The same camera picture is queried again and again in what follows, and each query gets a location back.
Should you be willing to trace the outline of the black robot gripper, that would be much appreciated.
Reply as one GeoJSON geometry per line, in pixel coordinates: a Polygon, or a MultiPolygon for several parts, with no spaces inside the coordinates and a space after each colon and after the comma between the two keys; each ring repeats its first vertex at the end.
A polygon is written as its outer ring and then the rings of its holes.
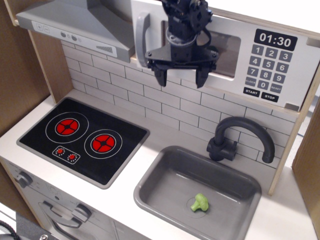
{"type": "Polygon", "coordinates": [[[203,47],[193,43],[187,47],[166,44],[145,54],[147,67],[153,69],[160,86],[167,85],[168,70],[196,70],[197,88],[202,88],[209,72],[216,69],[220,55],[214,47],[203,47]]]}

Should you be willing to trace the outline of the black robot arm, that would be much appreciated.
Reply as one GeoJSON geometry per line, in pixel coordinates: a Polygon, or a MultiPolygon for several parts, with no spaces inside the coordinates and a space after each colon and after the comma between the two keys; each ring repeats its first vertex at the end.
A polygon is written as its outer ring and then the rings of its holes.
{"type": "Polygon", "coordinates": [[[162,7],[168,17],[168,44],[145,54],[147,67],[162,87],[167,85],[168,70],[195,70],[195,83],[201,88],[219,59],[206,29],[213,13],[205,0],[163,0],[162,7]]]}

